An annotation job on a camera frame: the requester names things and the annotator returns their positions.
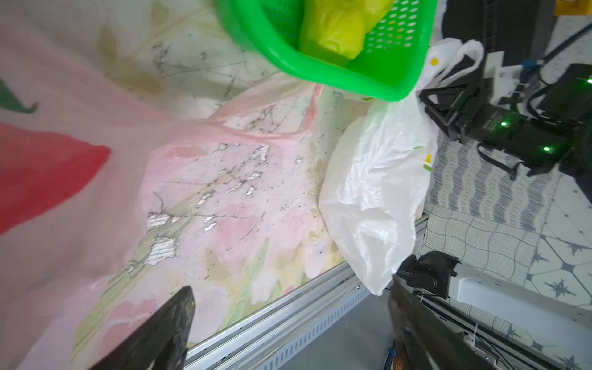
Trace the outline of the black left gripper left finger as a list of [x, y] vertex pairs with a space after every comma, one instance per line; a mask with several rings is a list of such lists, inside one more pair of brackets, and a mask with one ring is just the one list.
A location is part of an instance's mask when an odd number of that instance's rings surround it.
[[182, 369], [194, 320], [190, 286], [181, 288], [94, 369]]

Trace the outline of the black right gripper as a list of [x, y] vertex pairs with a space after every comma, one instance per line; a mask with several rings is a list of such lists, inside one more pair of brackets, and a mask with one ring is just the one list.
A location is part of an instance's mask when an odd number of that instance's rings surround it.
[[419, 93], [425, 112], [449, 139], [471, 139], [516, 157], [530, 169], [551, 169], [575, 148], [572, 131], [491, 104], [483, 87], [460, 84]]

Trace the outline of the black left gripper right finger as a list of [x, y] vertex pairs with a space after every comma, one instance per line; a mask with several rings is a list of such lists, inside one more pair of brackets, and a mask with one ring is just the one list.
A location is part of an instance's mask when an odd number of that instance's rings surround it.
[[476, 351], [476, 332], [465, 338], [452, 332], [394, 274], [388, 309], [394, 343], [406, 369], [495, 369]]

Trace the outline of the white plastic bag lemon print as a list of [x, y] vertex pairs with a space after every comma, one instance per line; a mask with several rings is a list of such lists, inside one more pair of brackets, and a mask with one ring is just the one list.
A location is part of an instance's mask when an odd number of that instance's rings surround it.
[[377, 100], [352, 123], [328, 162], [319, 210], [328, 234], [362, 285], [380, 296], [416, 243], [416, 219], [430, 187], [439, 128], [419, 101], [477, 70], [483, 44], [447, 38], [433, 45], [407, 97]]

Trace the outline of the yellow-green pear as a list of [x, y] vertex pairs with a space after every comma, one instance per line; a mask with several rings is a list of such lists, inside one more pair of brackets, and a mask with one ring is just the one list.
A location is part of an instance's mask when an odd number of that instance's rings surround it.
[[391, 0], [305, 1], [299, 50], [318, 60], [345, 66], [359, 56], [366, 35], [393, 5]]

